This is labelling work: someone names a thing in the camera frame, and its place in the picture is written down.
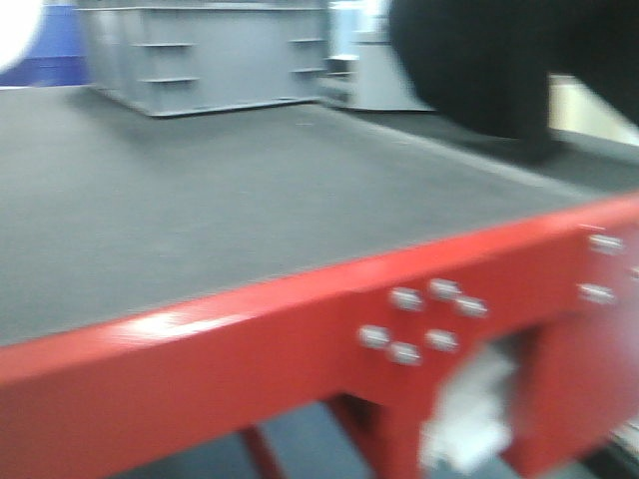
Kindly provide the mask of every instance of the bolt head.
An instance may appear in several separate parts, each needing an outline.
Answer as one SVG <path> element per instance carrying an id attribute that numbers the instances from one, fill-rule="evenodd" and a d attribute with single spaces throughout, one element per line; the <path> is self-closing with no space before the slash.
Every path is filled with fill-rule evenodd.
<path id="1" fill-rule="evenodd" d="M 421 354 L 414 344 L 407 342 L 394 342 L 388 349 L 388 355 L 392 362 L 402 366 L 419 366 Z"/>
<path id="2" fill-rule="evenodd" d="M 454 352 L 459 348 L 457 335 L 451 331 L 432 329 L 426 333 L 426 344 L 432 349 L 444 352 Z"/>
<path id="3" fill-rule="evenodd" d="M 488 315 L 485 301 L 477 297 L 460 296 L 455 300 L 455 308 L 459 314 L 466 317 L 483 318 Z"/>
<path id="4" fill-rule="evenodd" d="M 430 295 L 440 301 L 453 301 L 456 297 L 461 295 L 459 284 L 449 279 L 432 279 L 428 289 L 430 291 Z"/>
<path id="5" fill-rule="evenodd" d="M 610 305 L 617 302 L 617 296 L 609 287 L 584 283 L 579 284 L 578 288 L 579 296 L 586 301 L 602 305 Z"/>
<path id="6" fill-rule="evenodd" d="M 385 349 L 390 344 L 390 332 L 381 326 L 362 326 L 357 332 L 359 344 L 369 349 Z"/>
<path id="7" fill-rule="evenodd" d="M 402 311 L 419 312 L 424 309 L 424 301 L 416 289 L 396 287 L 390 292 L 390 302 Z"/>
<path id="8" fill-rule="evenodd" d="M 623 239 L 607 235 L 591 235 L 589 241 L 590 248 L 602 254 L 617 255 L 626 248 Z"/>

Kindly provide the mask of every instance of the gray platform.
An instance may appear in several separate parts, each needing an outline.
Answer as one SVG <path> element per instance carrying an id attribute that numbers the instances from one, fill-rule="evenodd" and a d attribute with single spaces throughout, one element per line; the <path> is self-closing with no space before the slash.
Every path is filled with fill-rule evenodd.
<path id="1" fill-rule="evenodd" d="M 602 192 L 320 106 L 153 120 L 0 92 L 0 344 Z"/>

